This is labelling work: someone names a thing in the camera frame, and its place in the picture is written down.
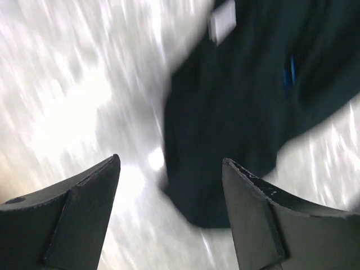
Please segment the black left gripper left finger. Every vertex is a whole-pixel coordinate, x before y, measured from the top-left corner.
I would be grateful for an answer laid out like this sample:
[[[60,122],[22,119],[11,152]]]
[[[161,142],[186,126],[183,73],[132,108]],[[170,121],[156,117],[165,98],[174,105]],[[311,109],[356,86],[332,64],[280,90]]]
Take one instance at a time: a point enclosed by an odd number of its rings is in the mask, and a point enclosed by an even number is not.
[[[1,269],[97,269],[119,173],[115,154],[1,204]]]

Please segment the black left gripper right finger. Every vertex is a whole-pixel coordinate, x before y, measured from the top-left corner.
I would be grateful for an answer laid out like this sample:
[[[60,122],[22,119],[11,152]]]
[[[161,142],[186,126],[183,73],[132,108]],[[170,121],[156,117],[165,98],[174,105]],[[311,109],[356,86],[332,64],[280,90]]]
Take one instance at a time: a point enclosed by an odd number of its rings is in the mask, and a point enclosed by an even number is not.
[[[240,269],[358,269],[359,214],[292,195],[224,159],[222,181]]]

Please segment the black t shirt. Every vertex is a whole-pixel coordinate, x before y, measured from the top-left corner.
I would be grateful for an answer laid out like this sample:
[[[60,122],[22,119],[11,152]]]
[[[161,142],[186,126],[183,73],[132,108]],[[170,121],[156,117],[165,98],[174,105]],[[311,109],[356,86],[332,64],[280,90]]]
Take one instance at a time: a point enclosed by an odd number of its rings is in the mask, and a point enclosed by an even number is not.
[[[265,176],[359,93],[359,2],[215,1],[211,18],[224,40],[204,34],[171,77],[163,192],[190,224],[228,228],[223,159]]]

